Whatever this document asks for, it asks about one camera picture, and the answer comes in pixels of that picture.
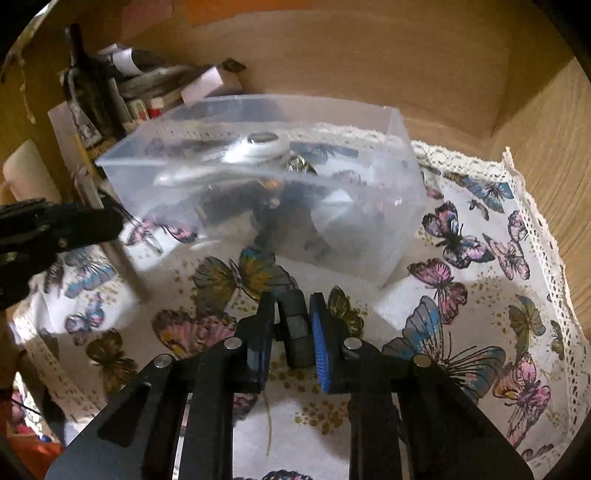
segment silver screw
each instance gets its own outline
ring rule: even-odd
[[[228,350],[236,350],[242,346],[242,340],[240,340],[238,337],[226,338],[223,345]]]
[[[349,337],[345,339],[343,344],[345,348],[348,348],[349,350],[357,350],[358,348],[361,348],[363,342],[356,337]]]
[[[156,365],[157,368],[165,368],[169,366],[172,362],[173,358],[166,353],[163,353],[162,355],[159,355],[154,359],[154,365]]]
[[[413,357],[413,362],[417,367],[427,368],[431,365],[431,359],[424,353],[420,353]]]

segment clear plastic box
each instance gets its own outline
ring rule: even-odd
[[[397,109],[296,95],[180,106],[97,162],[123,205],[382,286],[426,196]]]

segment electrical wire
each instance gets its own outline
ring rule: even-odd
[[[20,403],[19,401],[15,400],[14,398],[11,398],[10,400],[12,401],[12,403],[15,403],[19,407],[24,408],[25,410],[28,410],[28,411],[32,411],[34,414],[39,415],[41,418],[43,418],[43,415],[41,415],[37,410],[34,410],[33,408],[30,408],[30,407],[27,407],[26,405],[23,405],[22,403]]]

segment black bottle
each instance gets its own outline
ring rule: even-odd
[[[63,89],[82,144],[95,160],[125,136],[108,95],[106,82],[96,61],[84,51],[80,26],[66,28],[70,44],[70,68],[63,77]]]

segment blue butterfly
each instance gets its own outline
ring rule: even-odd
[[[96,292],[88,302],[84,313],[68,315],[64,320],[64,328],[74,337],[75,345],[85,345],[88,341],[88,334],[99,328],[105,321],[105,312],[103,311],[103,300],[100,292]]]
[[[76,279],[65,293],[69,299],[76,298],[82,290],[94,290],[117,275],[111,265],[92,260],[90,247],[68,252],[64,262],[77,270]]]
[[[386,343],[382,353],[404,360],[410,360],[418,353],[424,353],[437,362],[466,395],[474,402],[490,390],[505,363],[505,351],[498,346],[480,350],[470,347],[452,356],[452,334],[450,345],[444,344],[445,335],[441,315],[435,302],[423,296],[406,320],[402,337]]]
[[[324,143],[291,142],[290,148],[304,157],[308,162],[324,164],[329,158],[335,157],[337,153],[349,158],[357,158],[359,151],[353,148],[340,147],[338,145],[327,145]]]
[[[513,198],[513,192],[505,181],[485,181],[462,177],[462,182],[474,196],[498,213],[505,213],[501,201]]]

